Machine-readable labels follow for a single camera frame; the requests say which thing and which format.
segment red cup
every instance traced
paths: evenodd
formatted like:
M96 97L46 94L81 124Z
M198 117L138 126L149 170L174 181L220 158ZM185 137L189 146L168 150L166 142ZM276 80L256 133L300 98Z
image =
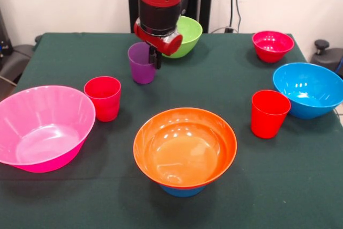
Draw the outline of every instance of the red cup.
M109 122L117 117L122 92L118 79L111 76L95 77L86 83L84 92L93 102L99 121Z
M290 101L280 92L256 92L252 96L251 131L263 139L275 137L289 110Z

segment bowl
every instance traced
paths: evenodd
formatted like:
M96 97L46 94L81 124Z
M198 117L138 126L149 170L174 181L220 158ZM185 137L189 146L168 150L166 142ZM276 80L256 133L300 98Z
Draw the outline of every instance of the bowl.
M257 56L264 62L275 63L281 60L293 47L294 41L287 34L262 31L252 36Z
M273 82L289 98L289 113L298 118L322 116L343 102L343 80L319 65L285 64L274 72Z
M236 150L236 136L224 119L188 107L149 119L133 144L140 170L177 197L193 196L220 177L233 162Z
M95 121L91 100L74 88L40 86L0 102L0 162L45 173L69 163Z
M187 16L181 16L177 21L177 30L182 34L183 39L179 49L173 53L169 58L180 58L187 55L198 43L203 28L196 20Z

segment bowl base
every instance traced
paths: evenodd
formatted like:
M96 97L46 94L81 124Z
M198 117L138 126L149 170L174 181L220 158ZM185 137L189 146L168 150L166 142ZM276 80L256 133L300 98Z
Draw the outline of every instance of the bowl base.
M202 187L191 189L191 190L179 190L179 189L169 188L161 184L160 186L165 192L175 197L181 197L181 198L186 198L186 197L197 195L199 192L201 192L205 188L205 186L202 186Z

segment dark green tablecloth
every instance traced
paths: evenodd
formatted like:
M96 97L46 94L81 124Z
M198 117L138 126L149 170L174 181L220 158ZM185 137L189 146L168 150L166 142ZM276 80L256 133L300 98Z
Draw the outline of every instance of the dark green tablecloth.
M130 34L45 34L17 91L49 84L80 90L92 77L122 82L114 122L95 126L80 154L48 174L0 165L1 228L343 228L343 129L329 113L287 117L276 138L249 129L250 98L273 88L282 64L304 61L295 48L277 64L261 62L249 34L203 35L193 52L164 60L139 86L126 56ZM231 168L199 195L169 196L132 156L140 126L156 113L199 107L223 117L238 140Z

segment cup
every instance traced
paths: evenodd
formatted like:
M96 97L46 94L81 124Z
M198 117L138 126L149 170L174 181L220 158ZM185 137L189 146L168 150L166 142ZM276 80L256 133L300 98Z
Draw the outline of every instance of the cup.
M149 47L147 43L139 42L128 50L131 75L138 84L151 83L156 74L154 64L149 64Z
M117 117L121 91L120 81L111 76L95 77L84 87L85 94L95 106L95 116L101 122L109 122Z
M260 138L275 137L290 110L289 99L280 92L262 90L251 102L251 131Z

